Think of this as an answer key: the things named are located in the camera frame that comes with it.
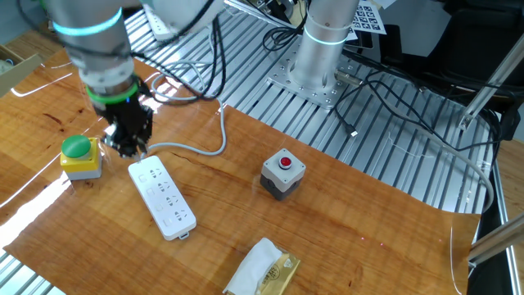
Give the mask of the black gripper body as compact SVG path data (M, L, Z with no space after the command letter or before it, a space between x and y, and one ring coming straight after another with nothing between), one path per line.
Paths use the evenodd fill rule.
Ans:
M95 112L105 118L114 130L109 134L114 144L147 144L152 134L153 110L139 101L135 92L117 103L92 100Z

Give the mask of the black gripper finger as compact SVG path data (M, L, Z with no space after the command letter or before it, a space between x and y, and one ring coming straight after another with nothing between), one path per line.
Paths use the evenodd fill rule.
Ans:
M136 143L126 128L105 128L103 142L106 146L118 152L120 157L136 156Z
M148 142L151 138L151 131L144 129L140 133L133 136L133 140L136 143L138 155L140 159L143 159L149 151Z

